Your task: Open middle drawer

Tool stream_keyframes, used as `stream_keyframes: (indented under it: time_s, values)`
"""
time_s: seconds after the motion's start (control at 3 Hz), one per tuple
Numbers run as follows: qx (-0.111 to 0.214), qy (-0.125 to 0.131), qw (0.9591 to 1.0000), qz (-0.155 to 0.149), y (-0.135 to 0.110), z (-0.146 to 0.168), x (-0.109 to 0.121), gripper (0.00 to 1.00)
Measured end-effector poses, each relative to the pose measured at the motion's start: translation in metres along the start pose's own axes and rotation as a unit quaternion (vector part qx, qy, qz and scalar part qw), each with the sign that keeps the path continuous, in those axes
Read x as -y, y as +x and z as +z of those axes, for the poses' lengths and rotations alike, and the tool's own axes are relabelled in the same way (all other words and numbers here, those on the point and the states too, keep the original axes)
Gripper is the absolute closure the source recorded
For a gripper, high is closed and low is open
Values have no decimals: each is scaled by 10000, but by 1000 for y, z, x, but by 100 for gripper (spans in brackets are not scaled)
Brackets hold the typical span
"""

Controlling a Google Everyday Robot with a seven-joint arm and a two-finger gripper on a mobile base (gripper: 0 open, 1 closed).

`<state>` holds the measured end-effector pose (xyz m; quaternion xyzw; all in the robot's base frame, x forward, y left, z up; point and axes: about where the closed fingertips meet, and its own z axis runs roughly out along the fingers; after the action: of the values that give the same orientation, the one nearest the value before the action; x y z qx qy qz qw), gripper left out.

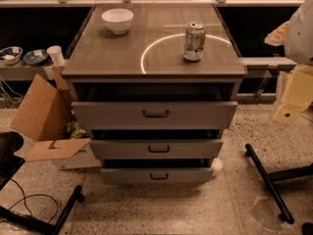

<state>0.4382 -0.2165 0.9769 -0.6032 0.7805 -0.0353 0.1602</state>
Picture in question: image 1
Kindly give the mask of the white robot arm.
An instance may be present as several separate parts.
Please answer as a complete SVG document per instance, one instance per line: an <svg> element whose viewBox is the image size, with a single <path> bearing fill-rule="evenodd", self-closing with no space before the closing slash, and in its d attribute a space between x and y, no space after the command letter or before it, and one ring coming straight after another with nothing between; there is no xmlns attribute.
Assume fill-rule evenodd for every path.
<svg viewBox="0 0 313 235"><path fill-rule="evenodd" d="M286 57L296 63L273 114L274 122L290 125L313 103L313 0L305 0L264 42L283 45Z"/></svg>

